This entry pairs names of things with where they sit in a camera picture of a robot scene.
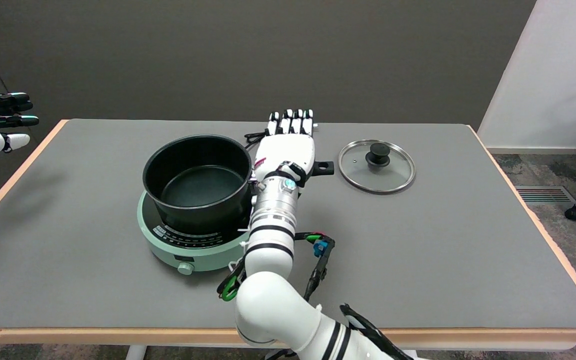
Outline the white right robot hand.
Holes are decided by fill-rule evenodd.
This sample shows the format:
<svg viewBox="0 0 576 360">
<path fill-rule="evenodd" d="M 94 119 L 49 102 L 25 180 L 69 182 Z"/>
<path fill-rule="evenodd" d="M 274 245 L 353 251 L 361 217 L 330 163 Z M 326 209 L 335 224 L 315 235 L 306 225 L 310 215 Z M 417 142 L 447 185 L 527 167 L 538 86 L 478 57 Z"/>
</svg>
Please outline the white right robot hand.
<svg viewBox="0 0 576 360">
<path fill-rule="evenodd" d="M 312 109 L 270 114 L 254 157 L 253 173 L 258 182 L 279 171 L 293 178 L 299 191 L 306 187 L 315 160 L 313 117 Z"/>
</svg>

